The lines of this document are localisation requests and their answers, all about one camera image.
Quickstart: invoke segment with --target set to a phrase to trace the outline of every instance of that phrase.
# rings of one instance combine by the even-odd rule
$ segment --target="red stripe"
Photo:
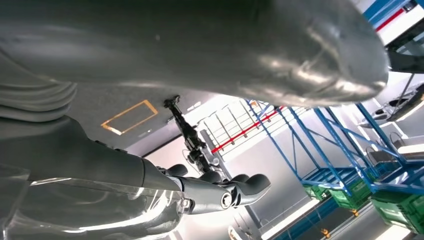
[[[266,117],[264,117],[261,121],[266,121],[269,118],[271,118],[272,116],[274,116],[275,114],[277,114],[277,111],[274,110],[273,113],[267,115]],[[245,133],[247,133],[248,131],[250,131],[251,129],[255,128],[256,126],[258,126],[259,124],[261,124],[261,122],[257,121],[254,124],[250,125],[248,128],[246,128],[245,130],[241,131],[240,133],[238,133],[237,135],[231,137],[228,141],[224,142],[223,144],[219,145],[218,147],[216,147],[215,149],[212,150],[212,153],[216,153],[219,150],[221,150],[223,147],[225,147],[226,145],[228,145],[229,143],[234,142],[234,140],[238,139],[239,137],[241,137],[242,135],[244,135]]]
[[[378,26],[375,31],[378,32],[380,31],[382,28],[384,28],[385,26],[387,26],[387,24],[389,24],[391,21],[393,21],[395,18],[397,18],[399,15],[401,15],[404,12],[404,9],[401,8],[399,9],[395,14],[393,14],[391,17],[389,17],[386,21],[384,21],[380,26]]]

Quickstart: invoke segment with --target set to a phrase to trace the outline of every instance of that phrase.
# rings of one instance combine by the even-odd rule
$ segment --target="orange rectangular outline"
[[[145,104],[152,112],[153,112],[153,115],[151,115],[151,116],[149,116],[149,117],[147,117],[146,119],[144,119],[144,120],[142,120],[142,121],[139,121],[139,122],[137,122],[136,124],[134,124],[134,125],[132,125],[132,126],[130,126],[129,128],[127,128],[127,129],[125,129],[125,130],[123,130],[123,131],[119,131],[118,129],[116,129],[116,128],[113,128],[113,127],[111,127],[111,126],[109,126],[108,125],[108,123],[110,123],[112,120],[115,120],[115,119],[117,119],[117,118],[119,118],[119,117],[121,117],[122,115],[124,115],[124,114],[126,114],[126,113],[128,113],[129,111],[131,111],[131,110],[133,110],[133,109],[135,109],[135,108],[137,108],[137,107],[139,107],[140,105],[142,105],[142,104]],[[109,131],[111,131],[111,132],[113,132],[113,133],[115,133],[115,134],[117,134],[117,135],[122,135],[122,134],[124,134],[124,133],[126,133],[126,132],[128,132],[129,130],[131,130],[131,129],[133,129],[133,128],[135,128],[135,127],[137,127],[138,125],[140,125],[140,124],[142,124],[142,123],[144,123],[145,121],[147,121],[147,120],[149,120],[149,119],[151,119],[151,118],[153,118],[154,116],[156,116],[158,114],[158,111],[156,110],[156,108],[155,107],[153,107],[153,105],[146,99],[146,100],[143,100],[143,101],[141,101],[141,102],[139,102],[139,103],[137,103],[136,105],[134,105],[134,106],[132,106],[132,107],[130,107],[130,108],[128,108],[128,109],[126,109],[126,110],[124,110],[124,111],[122,111],[121,113],[118,113],[117,115],[115,115],[114,117],[112,117],[111,119],[109,119],[109,120],[107,120],[107,121],[105,121],[105,122],[103,122],[102,124],[101,124],[101,126],[104,128],[104,129],[106,129],[106,130],[109,130]]]

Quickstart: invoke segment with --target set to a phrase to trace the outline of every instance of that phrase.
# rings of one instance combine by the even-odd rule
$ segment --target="green plastic crate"
[[[368,198],[372,194],[362,179],[354,181],[348,186],[348,189],[352,193],[352,196],[349,196],[345,191],[341,189],[329,190],[333,199],[341,208],[358,210],[366,203],[368,203]]]
[[[303,188],[305,189],[306,194],[313,199],[322,201],[330,196],[329,189],[325,187],[303,185]]]
[[[371,202],[386,224],[424,234],[424,195],[379,191]]]

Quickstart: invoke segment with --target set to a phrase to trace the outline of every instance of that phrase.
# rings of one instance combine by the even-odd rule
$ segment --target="transparent plastic cover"
[[[8,180],[2,178],[3,188]],[[24,192],[9,207],[6,240],[155,239],[175,229],[184,213],[179,191],[53,178]]]

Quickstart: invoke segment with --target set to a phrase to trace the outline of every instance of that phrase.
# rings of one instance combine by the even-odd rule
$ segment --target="metal bolt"
[[[221,207],[223,209],[229,208],[231,206],[232,200],[233,198],[231,197],[231,194],[229,192],[224,193],[221,198]]]
[[[183,200],[183,201],[182,201],[182,207],[183,207],[183,208],[188,208],[188,207],[190,207],[190,200],[187,200],[187,199]]]

